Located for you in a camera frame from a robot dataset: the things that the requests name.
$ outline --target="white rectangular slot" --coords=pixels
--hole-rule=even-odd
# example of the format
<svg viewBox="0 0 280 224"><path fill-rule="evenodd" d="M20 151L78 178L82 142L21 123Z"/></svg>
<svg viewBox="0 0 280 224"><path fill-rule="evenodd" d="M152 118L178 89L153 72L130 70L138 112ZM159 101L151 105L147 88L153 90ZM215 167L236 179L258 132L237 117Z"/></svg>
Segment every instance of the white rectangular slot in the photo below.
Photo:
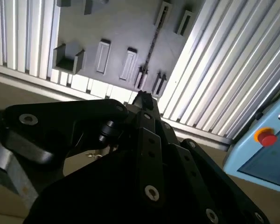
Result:
<svg viewBox="0 0 280 224"><path fill-rule="evenodd" d="M128 49L126 52L126 57L123 63L123 70L121 75L119 76L120 79L128 81L136 63L136 56L137 53L133 49Z"/></svg>
<svg viewBox="0 0 280 224"><path fill-rule="evenodd" d="M96 71L104 74L108 62L111 43L108 41L101 41L98 44L98 52L96 56Z"/></svg>

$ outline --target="silver screw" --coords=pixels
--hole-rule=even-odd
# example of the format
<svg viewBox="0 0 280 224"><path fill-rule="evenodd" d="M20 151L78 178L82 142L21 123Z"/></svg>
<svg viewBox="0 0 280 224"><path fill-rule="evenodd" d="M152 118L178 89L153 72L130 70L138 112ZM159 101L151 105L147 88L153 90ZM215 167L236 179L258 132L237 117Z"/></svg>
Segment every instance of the silver screw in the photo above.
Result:
<svg viewBox="0 0 280 224"><path fill-rule="evenodd" d="M147 119L150 119L150 116L147 113L144 114L144 117L146 117Z"/></svg>
<svg viewBox="0 0 280 224"><path fill-rule="evenodd" d="M38 123L37 117L29 113L24 113L19 116L19 120L22 124L30 126L36 125Z"/></svg>
<svg viewBox="0 0 280 224"><path fill-rule="evenodd" d="M257 219L259 221L261 221L261 223L265 223L265 221L263 220L263 218L260 216L260 214L258 214L257 212L255 212L255 216L257 217Z"/></svg>
<svg viewBox="0 0 280 224"><path fill-rule="evenodd" d="M170 129L170 128L171 128L170 125L167 124L167 123L165 123L165 127L166 127L167 129Z"/></svg>
<svg viewBox="0 0 280 224"><path fill-rule="evenodd" d="M196 145L195 145L195 143L194 143L194 142L189 141L189 144L190 144L190 146L191 146L192 148L196 148Z"/></svg>
<svg viewBox="0 0 280 224"><path fill-rule="evenodd" d="M160 198L160 194L158 192L158 190L154 187L154 186L151 186L151 185L147 185L145 188L144 188L144 191L145 191L145 194L146 196L156 202L159 200Z"/></svg>
<svg viewBox="0 0 280 224"><path fill-rule="evenodd" d="M214 224L219 223L219 218L212 209L206 209L205 213L212 223Z"/></svg>
<svg viewBox="0 0 280 224"><path fill-rule="evenodd" d="M120 110L120 111L123 111L123 108L119 105L116 106L116 109Z"/></svg>

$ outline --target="beige floor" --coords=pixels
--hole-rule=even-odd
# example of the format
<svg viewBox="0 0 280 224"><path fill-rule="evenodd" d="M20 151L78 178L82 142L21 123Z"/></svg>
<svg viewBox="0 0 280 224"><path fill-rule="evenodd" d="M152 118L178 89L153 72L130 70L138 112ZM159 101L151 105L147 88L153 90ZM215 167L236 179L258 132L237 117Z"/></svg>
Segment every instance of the beige floor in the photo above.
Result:
<svg viewBox="0 0 280 224"><path fill-rule="evenodd" d="M0 109L9 105L54 102L55 100L46 98L31 92L20 90L11 86L0 84ZM212 159L222 165L225 152L203 147ZM72 158L67 162L66 172L71 172L78 167L89 163L90 160L85 155ZM263 210L272 224L280 224L280 192L273 191L259 185L232 178L235 183ZM25 217L27 210L21 199L13 193L0 186L0 214L7 214L16 217Z"/></svg>

